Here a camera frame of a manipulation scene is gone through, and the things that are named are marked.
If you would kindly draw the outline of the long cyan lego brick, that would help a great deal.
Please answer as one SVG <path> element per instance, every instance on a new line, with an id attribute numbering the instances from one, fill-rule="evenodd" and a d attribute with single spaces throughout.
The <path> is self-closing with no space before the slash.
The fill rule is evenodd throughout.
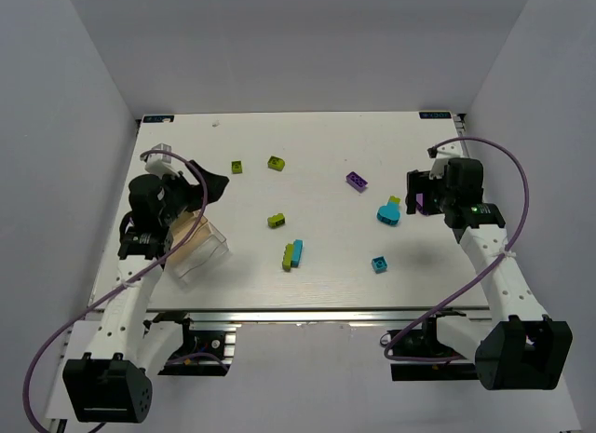
<path id="1" fill-rule="evenodd" d="M 295 239 L 292 245 L 291 267 L 298 267 L 301 262 L 304 242 L 301 239 Z"/>

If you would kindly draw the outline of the green stepped lego brick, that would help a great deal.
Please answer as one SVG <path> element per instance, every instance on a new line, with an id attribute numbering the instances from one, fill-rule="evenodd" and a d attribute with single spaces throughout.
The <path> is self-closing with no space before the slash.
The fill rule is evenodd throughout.
<path id="1" fill-rule="evenodd" d="M 286 218 L 283 213 L 277 213 L 267 218 L 267 225 L 269 228 L 278 228 L 284 225 L 285 222 Z"/>

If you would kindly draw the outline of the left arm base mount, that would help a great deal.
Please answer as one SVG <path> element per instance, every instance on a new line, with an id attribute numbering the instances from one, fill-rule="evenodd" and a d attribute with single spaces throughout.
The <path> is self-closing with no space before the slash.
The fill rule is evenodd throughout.
<path id="1" fill-rule="evenodd" d="M 227 331 L 223 328 L 207 328 L 194 322 L 189 313 L 173 311 L 158 313 L 143 322 L 144 335 L 158 323 L 175 322 L 182 327 L 183 343 L 169 356 L 171 364 L 166 364 L 159 372 L 161 376 L 185 377 L 224 377 L 227 371 L 217 360 L 204 357 L 211 354 L 229 367 L 226 362 L 231 355 L 225 352 Z"/>

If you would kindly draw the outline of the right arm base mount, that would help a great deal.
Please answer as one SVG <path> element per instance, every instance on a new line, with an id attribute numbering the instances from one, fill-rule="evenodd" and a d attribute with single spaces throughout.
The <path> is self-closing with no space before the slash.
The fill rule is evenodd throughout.
<path id="1" fill-rule="evenodd" d="M 477 381 L 475 366 L 437 338 L 437 316 L 423 321 L 390 349 L 393 382 Z"/>

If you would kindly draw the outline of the green lego brick upside-down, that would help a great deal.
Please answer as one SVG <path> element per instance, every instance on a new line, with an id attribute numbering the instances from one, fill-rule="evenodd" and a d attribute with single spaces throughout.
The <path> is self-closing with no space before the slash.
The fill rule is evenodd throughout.
<path id="1" fill-rule="evenodd" d="M 267 161 L 267 166 L 275 171 L 283 171 L 285 168 L 285 160 L 277 156 L 271 156 Z"/>

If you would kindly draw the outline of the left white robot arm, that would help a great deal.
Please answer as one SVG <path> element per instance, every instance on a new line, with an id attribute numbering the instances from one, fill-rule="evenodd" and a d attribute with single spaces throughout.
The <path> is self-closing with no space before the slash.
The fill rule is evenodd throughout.
<path id="1" fill-rule="evenodd" d="M 67 359 L 62 381 L 82 423 L 139 424 L 152 404 L 152 378 L 184 342 L 178 321 L 148 322 L 150 298 L 166 261 L 198 229 L 219 200 L 227 177 L 186 162 L 175 170 L 162 156 L 144 158 L 145 172 L 128 184 L 129 209 L 117 236 L 109 293 L 102 317 L 82 356 Z"/>

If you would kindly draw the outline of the purple round lego piece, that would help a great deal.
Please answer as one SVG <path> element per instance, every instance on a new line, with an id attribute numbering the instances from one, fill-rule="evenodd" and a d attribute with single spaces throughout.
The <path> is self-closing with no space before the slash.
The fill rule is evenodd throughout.
<path id="1" fill-rule="evenodd" d="M 424 201 L 423 194 L 416 195 L 416 210 L 422 215 L 425 215 L 425 216 L 429 215 L 429 213 L 425 207 L 425 201 Z"/>

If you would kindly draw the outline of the cyan round lego piece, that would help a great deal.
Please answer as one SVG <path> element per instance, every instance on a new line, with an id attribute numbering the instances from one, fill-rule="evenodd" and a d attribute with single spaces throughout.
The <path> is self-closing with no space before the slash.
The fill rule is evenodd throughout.
<path id="1" fill-rule="evenodd" d="M 400 205 L 395 202 L 386 203 L 378 209 L 376 218 L 389 226 L 397 225 L 400 220 Z"/>

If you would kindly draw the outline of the purple lego brick upside-down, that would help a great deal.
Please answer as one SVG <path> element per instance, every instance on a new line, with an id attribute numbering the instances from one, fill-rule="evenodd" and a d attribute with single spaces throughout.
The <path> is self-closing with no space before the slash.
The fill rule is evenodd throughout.
<path id="1" fill-rule="evenodd" d="M 351 171 L 345 176 L 346 182 L 357 190 L 359 193 L 362 193 L 368 185 L 368 182 L 359 176 L 355 171 Z"/>

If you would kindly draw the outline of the small green lego brick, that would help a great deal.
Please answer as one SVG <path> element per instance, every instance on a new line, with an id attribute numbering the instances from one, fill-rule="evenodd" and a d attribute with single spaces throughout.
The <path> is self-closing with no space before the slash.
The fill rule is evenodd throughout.
<path id="1" fill-rule="evenodd" d="M 232 161 L 231 171 L 233 174 L 241 174 L 243 172 L 242 162 L 240 160 Z"/>

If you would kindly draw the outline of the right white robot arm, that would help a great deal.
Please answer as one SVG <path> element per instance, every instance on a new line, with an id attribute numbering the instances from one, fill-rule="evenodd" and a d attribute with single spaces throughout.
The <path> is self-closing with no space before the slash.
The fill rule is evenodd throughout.
<path id="1" fill-rule="evenodd" d="M 493 327 L 489 332 L 462 315 L 425 323 L 433 343 L 471 361 L 489 390 L 552 390 L 560 380 L 573 335 L 536 300 L 508 250 L 506 224 L 483 200 L 483 167 L 469 158 L 440 159 L 432 170 L 407 174 L 406 206 L 441 214 L 480 276 Z"/>

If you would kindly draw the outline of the long green lego brick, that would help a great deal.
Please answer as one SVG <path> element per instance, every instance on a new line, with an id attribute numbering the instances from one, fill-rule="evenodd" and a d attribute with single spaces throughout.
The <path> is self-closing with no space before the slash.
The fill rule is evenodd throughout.
<path id="1" fill-rule="evenodd" d="M 291 261 L 293 256 L 294 245 L 289 243 L 285 246 L 283 257 L 282 257 L 282 269 L 286 272 L 291 271 Z"/>

